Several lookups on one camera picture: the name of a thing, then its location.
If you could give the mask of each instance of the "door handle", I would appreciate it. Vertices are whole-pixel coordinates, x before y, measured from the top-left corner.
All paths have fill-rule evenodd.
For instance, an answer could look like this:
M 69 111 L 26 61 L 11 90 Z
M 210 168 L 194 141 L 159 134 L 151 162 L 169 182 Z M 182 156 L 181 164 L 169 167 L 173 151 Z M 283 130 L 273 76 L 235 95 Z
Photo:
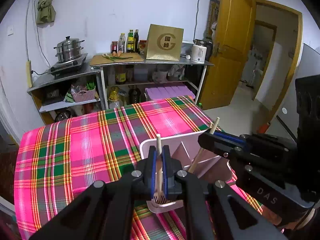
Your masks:
M 217 57 L 218 53 L 222 53 L 222 52 L 226 51 L 226 49 L 220 49 L 219 46 L 220 46 L 219 42 L 214 44 L 213 51 L 212 51 L 213 57 Z

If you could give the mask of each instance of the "gas stove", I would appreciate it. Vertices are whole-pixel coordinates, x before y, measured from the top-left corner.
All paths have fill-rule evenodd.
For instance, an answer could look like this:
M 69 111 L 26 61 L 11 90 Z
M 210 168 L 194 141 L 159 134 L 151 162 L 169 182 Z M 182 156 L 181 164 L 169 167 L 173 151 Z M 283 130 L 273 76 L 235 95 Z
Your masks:
M 57 62 L 48 70 L 48 74 L 51 74 L 56 77 L 57 75 L 60 75 L 60 74 L 64 74 L 72 71 L 78 71 L 81 69 L 87 55 L 88 53 L 84 53 L 84 54 L 81 54 L 80 57 L 75 58 L 73 60 L 63 62 L 63 63 Z

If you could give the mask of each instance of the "hanging green cloth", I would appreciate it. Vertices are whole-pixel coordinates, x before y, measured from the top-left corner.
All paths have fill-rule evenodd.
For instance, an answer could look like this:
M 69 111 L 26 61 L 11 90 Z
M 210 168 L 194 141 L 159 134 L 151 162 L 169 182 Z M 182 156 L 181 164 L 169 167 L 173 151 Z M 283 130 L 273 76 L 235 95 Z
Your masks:
M 55 17 L 56 11 L 52 6 L 52 0 L 39 0 L 37 24 L 54 22 Z

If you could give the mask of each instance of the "wooden stick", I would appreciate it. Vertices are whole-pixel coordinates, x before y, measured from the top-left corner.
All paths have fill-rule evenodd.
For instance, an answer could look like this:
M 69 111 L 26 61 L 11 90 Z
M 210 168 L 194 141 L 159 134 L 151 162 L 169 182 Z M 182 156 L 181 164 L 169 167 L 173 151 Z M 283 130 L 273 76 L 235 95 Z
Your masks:
M 162 191 L 162 160 L 161 160 L 161 153 L 162 153 L 162 146 L 161 146 L 161 136 L 160 134 L 157 134 L 157 184 L 158 184 L 158 198 L 161 197 L 161 191 Z
M 217 119 L 214 122 L 214 126 L 211 128 L 210 133 L 213 134 L 214 131 L 216 130 L 218 123 L 219 123 L 220 118 L 217 117 Z M 198 164 L 198 162 L 200 161 L 200 157 L 202 155 L 202 153 L 204 152 L 205 149 L 203 149 L 202 147 L 199 149 L 198 154 L 196 155 L 195 159 L 193 160 L 193 163 L 191 164 L 188 172 L 193 173 L 196 169 L 196 166 Z

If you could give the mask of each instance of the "pink basket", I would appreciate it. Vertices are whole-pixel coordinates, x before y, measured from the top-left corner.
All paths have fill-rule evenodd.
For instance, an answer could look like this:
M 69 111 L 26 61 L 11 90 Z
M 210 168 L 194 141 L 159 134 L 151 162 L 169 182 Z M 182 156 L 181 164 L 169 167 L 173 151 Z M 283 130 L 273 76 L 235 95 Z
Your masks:
M 94 99 L 96 89 L 94 88 L 92 90 L 80 90 L 78 93 L 71 92 L 71 94 L 76 103 L 89 101 Z

